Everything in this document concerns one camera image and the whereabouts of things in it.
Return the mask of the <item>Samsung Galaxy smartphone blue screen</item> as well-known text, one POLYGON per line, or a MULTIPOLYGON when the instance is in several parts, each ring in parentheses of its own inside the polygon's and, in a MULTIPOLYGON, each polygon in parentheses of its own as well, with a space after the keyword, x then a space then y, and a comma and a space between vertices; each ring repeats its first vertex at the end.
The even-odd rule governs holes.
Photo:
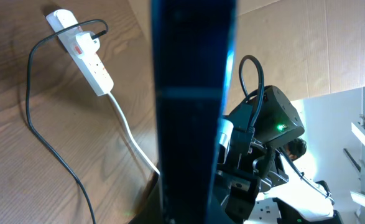
POLYGON ((151 4, 152 58, 165 223, 206 223, 219 119, 234 61, 236 1, 151 4))

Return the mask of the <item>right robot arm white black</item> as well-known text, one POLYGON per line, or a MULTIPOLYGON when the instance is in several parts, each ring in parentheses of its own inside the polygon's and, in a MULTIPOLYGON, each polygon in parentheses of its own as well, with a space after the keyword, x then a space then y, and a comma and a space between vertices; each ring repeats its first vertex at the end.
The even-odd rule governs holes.
POLYGON ((304 155, 297 110, 276 86, 266 86, 255 122, 254 91, 221 120, 210 223, 342 223, 324 181, 294 165, 304 155))

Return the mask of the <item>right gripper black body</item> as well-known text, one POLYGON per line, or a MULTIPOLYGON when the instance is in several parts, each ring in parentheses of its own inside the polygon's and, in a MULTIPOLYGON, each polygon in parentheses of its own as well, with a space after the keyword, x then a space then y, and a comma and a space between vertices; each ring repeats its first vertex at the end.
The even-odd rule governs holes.
POLYGON ((249 219, 259 193, 289 181, 279 152, 252 134, 253 105, 241 103, 224 119, 233 123, 228 156, 217 161, 213 187, 213 222, 243 223, 249 219))

